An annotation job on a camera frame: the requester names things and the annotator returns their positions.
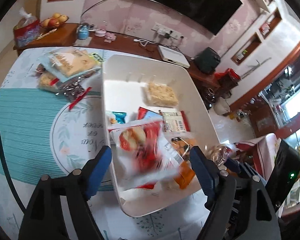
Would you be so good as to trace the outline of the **fruit bowl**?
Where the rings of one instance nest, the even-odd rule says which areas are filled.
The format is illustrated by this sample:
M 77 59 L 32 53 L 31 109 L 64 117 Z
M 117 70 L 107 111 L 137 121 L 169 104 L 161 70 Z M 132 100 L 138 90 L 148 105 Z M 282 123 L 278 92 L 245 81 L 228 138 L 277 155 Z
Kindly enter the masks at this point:
M 43 20 L 40 26 L 44 29 L 57 29 L 65 24 L 69 19 L 69 16 L 60 14 L 58 12 L 54 13 L 50 18 Z

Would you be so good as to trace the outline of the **dark nut snack bag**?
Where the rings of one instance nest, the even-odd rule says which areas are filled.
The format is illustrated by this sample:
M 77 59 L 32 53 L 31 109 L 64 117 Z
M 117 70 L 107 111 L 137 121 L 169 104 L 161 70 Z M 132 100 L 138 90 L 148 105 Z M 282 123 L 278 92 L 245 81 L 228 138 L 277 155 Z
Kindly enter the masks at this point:
M 207 150 L 206 157 L 213 161 L 217 166 L 221 166 L 234 152 L 235 147 L 232 144 L 218 144 Z

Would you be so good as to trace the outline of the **red blue biscuit packet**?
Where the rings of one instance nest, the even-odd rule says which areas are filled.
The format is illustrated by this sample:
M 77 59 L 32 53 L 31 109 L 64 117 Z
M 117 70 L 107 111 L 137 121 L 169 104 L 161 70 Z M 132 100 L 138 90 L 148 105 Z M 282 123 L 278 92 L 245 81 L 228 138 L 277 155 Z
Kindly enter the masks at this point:
M 156 113 L 154 111 L 151 111 L 149 109 L 139 107 L 137 119 L 142 120 L 142 119 L 148 119 L 148 118 L 162 118 L 162 115 L 160 115 L 159 113 Z

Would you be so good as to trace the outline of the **red bag of bread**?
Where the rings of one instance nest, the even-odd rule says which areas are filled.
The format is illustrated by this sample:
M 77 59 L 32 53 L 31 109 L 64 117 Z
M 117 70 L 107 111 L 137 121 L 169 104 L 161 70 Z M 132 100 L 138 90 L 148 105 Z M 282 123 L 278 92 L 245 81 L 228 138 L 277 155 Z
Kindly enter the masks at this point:
M 19 10 L 21 20 L 14 26 L 13 34 L 15 46 L 17 48 L 24 47 L 35 40 L 40 35 L 40 21 L 39 19 L 28 14 L 24 8 Z

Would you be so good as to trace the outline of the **large beige cracker bag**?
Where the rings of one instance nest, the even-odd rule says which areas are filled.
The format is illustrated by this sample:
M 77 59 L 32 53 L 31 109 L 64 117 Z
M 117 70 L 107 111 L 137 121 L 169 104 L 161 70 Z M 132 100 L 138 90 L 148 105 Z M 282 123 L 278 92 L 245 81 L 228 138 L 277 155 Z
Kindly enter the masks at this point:
M 38 58 L 40 64 L 61 82 L 101 69 L 86 50 L 75 47 L 62 47 L 47 52 Z

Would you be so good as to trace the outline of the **blue kettle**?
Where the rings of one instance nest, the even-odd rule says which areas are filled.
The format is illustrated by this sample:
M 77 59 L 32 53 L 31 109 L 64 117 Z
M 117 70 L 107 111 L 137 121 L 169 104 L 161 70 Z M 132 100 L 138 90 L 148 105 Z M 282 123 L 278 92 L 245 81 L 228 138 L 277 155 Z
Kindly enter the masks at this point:
M 86 40 L 89 37 L 90 25 L 88 23 L 82 23 L 77 28 L 77 39 Z

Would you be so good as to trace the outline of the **pink toy figurine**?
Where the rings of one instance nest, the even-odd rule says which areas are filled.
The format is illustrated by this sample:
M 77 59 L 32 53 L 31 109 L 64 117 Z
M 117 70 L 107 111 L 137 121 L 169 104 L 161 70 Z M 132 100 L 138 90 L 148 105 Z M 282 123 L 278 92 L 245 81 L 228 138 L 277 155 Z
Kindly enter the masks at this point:
M 106 32 L 104 36 L 104 42 L 111 43 L 116 40 L 116 35 L 114 33 Z

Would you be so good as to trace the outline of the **yellow rice cracker pack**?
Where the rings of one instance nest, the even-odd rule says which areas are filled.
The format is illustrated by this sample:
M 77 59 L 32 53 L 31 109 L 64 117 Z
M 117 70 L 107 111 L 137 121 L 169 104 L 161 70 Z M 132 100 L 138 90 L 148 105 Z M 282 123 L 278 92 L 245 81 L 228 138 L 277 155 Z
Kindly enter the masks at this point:
M 44 71 L 39 78 L 38 88 L 47 90 L 53 93 L 58 93 L 58 83 L 59 79 L 55 77 L 48 71 Z

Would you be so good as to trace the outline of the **green small snack packet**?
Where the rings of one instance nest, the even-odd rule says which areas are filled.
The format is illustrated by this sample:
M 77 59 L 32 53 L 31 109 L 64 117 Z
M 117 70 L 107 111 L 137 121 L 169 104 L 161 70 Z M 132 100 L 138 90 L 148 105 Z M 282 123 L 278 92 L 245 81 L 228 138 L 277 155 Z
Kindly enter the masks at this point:
M 104 62 L 104 59 L 100 55 L 98 55 L 98 53 L 89 53 L 89 56 L 92 57 L 97 63 Z

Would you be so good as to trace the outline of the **white bucket on floor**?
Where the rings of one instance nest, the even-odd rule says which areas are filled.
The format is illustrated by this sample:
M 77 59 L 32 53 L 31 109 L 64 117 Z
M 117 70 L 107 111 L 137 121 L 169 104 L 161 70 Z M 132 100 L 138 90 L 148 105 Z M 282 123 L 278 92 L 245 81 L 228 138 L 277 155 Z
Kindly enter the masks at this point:
M 226 115 L 230 113 L 230 106 L 228 105 L 227 101 L 220 97 L 216 101 L 216 103 L 213 106 L 213 109 L 217 115 Z

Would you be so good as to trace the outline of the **white set-top box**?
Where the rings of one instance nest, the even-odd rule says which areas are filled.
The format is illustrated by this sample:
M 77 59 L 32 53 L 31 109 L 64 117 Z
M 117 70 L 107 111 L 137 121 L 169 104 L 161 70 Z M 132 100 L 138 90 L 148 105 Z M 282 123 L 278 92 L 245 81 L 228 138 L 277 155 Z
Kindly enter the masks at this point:
M 165 46 L 158 46 L 158 51 L 163 61 L 176 64 L 184 68 L 190 68 L 188 60 L 182 53 Z

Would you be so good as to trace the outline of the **patterned tablecloth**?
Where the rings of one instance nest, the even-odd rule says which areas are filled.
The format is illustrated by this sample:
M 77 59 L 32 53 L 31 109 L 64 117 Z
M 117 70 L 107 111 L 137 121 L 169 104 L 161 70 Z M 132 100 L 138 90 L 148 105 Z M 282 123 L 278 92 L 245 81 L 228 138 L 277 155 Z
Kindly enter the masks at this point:
M 35 70 L 40 65 L 38 58 L 47 52 L 47 48 L 24 51 L 12 67 L 14 74 L 1 89 L 37 89 Z M 106 57 L 96 74 L 81 82 L 84 88 L 92 87 L 90 92 L 101 93 L 105 136 L 108 122 L 103 107 L 102 73 L 109 58 Z M 103 146 L 111 148 L 107 136 L 105 142 Z M 44 174 L 35 185 L 13 179 L 0 134 L 0 222 L 4 229 L 12 231 L 19 239 L 199 238 L 210 217 L 205 207 L 207 196 L 202 188 L 159 211 L 131 217 L 122 211 L 117 199 L 110 172 L 111 163 L 97 193 L 87 200 L 83 189 L 84 166 L 62 177 L 52 178 Z

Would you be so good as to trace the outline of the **white orange snack bar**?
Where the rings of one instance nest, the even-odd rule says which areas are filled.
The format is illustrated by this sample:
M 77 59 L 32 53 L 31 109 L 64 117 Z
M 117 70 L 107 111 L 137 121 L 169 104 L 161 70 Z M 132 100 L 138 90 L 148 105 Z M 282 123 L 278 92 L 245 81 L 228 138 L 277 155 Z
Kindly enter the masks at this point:
M 173 148 L 170 141 L 165 145 L 165 149 L 172 156 L 172 163 L 178 169 L 178 175 L 174 177 L 174 181 L 178 184 L 179 189 L 186 189 L 195 176 L 195 172 L 191 167 L 190 160 L 185 161 L 179 153 Z

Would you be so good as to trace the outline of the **small blue snack packet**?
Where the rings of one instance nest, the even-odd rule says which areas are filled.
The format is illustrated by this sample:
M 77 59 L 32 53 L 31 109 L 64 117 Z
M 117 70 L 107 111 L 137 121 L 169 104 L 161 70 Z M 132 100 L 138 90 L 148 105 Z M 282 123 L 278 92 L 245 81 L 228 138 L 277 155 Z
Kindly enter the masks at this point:
M 109 125 L 125 124 L 126 115 L 127 113 L 125 112 L 106 111 L 107 122 Z

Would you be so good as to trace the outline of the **clear pack orange puffs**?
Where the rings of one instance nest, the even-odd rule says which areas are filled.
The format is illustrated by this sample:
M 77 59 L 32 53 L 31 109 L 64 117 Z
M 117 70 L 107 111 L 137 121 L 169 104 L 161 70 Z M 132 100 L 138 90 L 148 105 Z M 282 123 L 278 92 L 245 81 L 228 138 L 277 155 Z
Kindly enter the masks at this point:
M 190 159 L 190 150 L 197 144 L 196 139 L 185 137 L 174 137 L 170 143 L 185 161 Z

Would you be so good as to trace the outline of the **red white Cookies packet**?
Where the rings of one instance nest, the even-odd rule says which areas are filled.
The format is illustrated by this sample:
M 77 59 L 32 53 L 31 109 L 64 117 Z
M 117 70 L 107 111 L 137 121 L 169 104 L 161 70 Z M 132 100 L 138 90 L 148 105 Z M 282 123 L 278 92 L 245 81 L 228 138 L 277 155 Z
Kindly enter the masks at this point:
M 190 132 L 190 126 L 184 111 L 160 112 L 165 132 Z

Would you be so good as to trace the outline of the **white plastic storage bin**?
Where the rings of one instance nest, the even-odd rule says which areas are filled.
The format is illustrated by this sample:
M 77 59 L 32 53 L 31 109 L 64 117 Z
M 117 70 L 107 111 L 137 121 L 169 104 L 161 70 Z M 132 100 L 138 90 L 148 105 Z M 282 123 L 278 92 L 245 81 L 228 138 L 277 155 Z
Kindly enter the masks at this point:
M 204 103 L 183 68 L 127 55 L 103 66 L 103 107 L 126 113 L 124 124 L 107 125 L 110 166 L 122 211 L 142 217 L 201 189 L 173 137 L 191 138 L 202 150 L 219 142 Z

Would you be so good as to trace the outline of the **pale rice cracker block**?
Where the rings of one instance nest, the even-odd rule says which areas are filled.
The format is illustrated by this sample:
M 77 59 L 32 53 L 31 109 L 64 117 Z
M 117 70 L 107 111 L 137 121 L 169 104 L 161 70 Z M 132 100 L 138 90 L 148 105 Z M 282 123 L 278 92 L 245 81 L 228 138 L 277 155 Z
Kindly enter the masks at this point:
M 150 105 L 160 107 L 176 107 L 179 100 L 174 90 L 167 85 L 150 82 L 146 86 L 147 101 Z

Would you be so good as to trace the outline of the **wooden TV cabinet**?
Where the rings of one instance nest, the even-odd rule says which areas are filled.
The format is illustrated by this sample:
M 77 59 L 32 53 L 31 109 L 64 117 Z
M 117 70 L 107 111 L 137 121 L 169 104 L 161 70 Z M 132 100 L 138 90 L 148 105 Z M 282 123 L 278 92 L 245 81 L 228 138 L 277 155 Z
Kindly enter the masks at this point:
M 66 23 L 59 27 L 57 31 L 54 31 L 44 38 L 34 40 L 21 48 L 14 46 L 13 49 L 18 54 L 21 54 L 21 52 L 29 48 L 73 46 L 77 40 L 77 27 L 78 24 L 76 23 Z M 111 43 L 104 42 L 104 38 L 96 37 L 94 34 L 90 34 L 90 37 L 92 39 L 87 45 L 88 48 L 119 51 L 123 53 L 149 57 L 155 60 L 161 60 L 159 49 L 156 44 L 148 44 L 147 46 L 143 47 L 141 44 L 134 41 L 135 37 L 133 36 L 116 34 L 116 40 Z M 210 87 L 213 89 L 218 89 L 220 87 L 213 74 L 203 74 L 192 61 L 190 62 L 190 67 L 187 69 L 187 71 L 195 83 L 201 82 L 204 87 Z

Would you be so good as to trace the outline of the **teal striped placemat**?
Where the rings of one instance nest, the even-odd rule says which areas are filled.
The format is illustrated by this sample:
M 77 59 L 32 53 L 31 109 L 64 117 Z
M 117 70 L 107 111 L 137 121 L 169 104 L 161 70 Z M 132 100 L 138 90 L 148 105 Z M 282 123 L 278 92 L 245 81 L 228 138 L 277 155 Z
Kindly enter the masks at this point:
M 34 88 L 0 90 L 0 134 L 11 177 L 37 184 L 82 168 L 105 145 L 102 96 L 89 92 L 73 109 L 62 95 Z

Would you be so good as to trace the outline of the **dark green appliance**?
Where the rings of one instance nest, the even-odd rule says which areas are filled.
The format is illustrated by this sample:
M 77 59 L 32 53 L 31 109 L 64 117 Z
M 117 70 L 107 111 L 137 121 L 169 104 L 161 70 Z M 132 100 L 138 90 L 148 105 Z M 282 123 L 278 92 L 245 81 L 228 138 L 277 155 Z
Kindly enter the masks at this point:
M 210 75 L 221 62 L 219 54 L 212 48 L 207 47 L 194 57 L 194 64 L 204 74 Z

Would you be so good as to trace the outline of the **red white candy bag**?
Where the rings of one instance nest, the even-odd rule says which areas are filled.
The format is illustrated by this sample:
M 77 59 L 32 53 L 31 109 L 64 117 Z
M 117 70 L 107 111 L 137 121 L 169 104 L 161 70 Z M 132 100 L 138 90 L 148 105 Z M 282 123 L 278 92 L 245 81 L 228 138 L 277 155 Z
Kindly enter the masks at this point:
M 119 164 L 117 181 L 123 191 L 154 185 L 173 179 L 178 169 L 165 149 L 168 142 L 162 130 L 162 118 L 148 118 L 119 124 L 110 130 Z

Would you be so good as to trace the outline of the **pink round jar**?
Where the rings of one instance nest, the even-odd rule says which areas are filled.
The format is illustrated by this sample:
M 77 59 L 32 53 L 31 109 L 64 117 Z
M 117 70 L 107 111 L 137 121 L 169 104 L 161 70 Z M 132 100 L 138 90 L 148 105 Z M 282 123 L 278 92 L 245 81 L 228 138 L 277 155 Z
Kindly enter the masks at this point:
M 96 37 L 105 37 L 107 31 L 104 29 L 95 29 L 95 36 Z

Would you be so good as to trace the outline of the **dark red jujube packet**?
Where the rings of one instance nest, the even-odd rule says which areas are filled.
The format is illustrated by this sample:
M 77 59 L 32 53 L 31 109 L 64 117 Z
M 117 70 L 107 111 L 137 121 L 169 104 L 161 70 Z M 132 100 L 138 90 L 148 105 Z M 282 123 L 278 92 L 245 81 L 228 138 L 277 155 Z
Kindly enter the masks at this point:
M 84 88 L 81 82 L 85 77 L 77 76 L 66 82 L 58 81 L 56 86 L 58 91 L 63 94 L 70 102 L 69 111 L 71 111 L 92 89 L 92 87 Z

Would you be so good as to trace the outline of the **wall power strip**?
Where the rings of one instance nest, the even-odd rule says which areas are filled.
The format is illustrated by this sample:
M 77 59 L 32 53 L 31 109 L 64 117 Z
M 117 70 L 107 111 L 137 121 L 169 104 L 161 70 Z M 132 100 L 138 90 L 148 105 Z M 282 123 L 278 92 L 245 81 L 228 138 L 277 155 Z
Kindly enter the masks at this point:
M 166 27 L 160 23 L 155 23 L 151 28 L 151 31 L 154 32 L 153 34 L 154 38 L 166 38 L 166 39 L 172 38 L 174 40 L 180 40 L 184 38 L 184 36 L 180 32 L 175 31 L 169 27 Z

